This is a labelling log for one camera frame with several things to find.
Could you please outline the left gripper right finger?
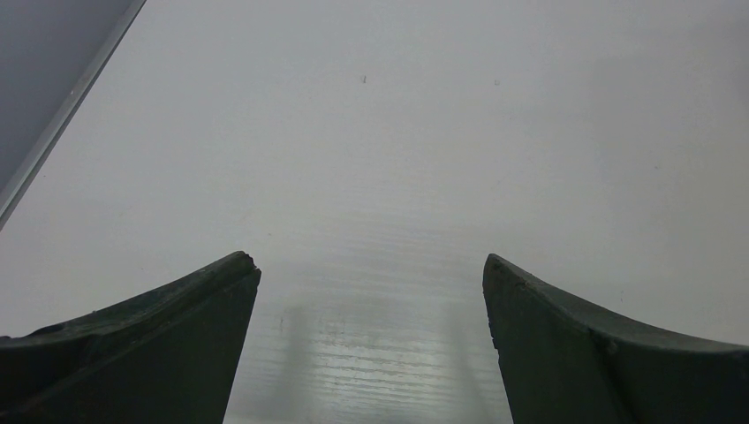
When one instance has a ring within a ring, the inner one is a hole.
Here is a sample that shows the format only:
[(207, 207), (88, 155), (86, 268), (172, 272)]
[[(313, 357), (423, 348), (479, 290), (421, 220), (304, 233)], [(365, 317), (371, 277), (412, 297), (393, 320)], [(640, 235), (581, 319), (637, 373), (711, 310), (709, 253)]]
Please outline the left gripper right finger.
[(517, 423), (745, 423), (748, 349), (638, 322), (497, 254), (488, 326)]

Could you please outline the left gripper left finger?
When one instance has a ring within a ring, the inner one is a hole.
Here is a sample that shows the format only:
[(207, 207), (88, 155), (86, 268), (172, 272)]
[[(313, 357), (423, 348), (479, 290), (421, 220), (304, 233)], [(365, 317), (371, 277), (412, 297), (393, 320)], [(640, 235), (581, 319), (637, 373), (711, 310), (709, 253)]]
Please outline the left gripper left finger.
[(2, 422), (222, 422), (260, 281), (237, 251), (110, 307), (2, 337)]

